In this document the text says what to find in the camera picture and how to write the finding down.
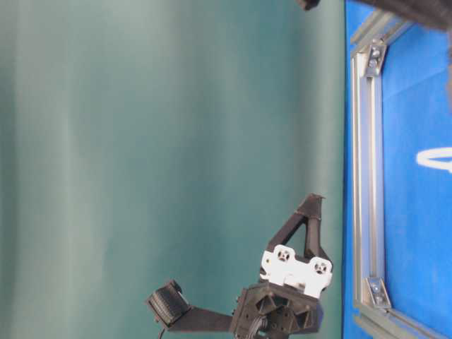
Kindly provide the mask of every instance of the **blue mat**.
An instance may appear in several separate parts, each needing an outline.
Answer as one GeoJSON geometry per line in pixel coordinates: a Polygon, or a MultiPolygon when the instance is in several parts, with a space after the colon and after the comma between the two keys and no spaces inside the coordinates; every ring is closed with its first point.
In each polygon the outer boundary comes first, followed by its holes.
{"type": "MultiPolygon", "coordinates": [[[[452,337],[452,172],[417,163],[423,150],[452,148],[447,46],[445,34],[415,25],[390,47],[382,85],[383,149],[386,282],[393,307],[452,337]]],[[[442,166],[450,159],[439,161],[442,166]]]]}

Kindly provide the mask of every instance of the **green backdrop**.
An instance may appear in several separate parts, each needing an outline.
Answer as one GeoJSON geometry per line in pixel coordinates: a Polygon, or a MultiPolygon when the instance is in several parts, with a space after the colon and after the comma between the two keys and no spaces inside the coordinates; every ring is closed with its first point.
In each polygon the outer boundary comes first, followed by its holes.
{"type": "Polygon", "coordinates": [[[313,191],[339,338],[343,6],[3,0],[0,337],[156,338],[168,278],[229,313],[313,191]]]}

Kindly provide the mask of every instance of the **screw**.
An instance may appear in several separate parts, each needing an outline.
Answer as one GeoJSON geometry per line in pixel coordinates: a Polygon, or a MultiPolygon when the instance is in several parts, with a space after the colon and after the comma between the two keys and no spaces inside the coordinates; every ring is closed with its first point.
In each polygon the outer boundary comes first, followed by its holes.
{"type": "Polygon", "coordinates": [[[375,59],[372,59],[371,61],[369,61],[369,67],[371,69],[374,69],[377,64],[378,64],[378,62],[375,59]]]}
{"type": "Polygon", "coordinates": [[[377,293],[380,290],[380,287],[376,284],[376,282],[371,282],[370,287],[375,293],[377,293]]]}
{"type": "Polygon", "coordinates": [[[374,48],[373,50],[372,50],[372,57],[374,57],[375,59],[376,58],[379,58],[380,57],[380,50],[379,49],[377,49],[377,48],[374,48]]]}

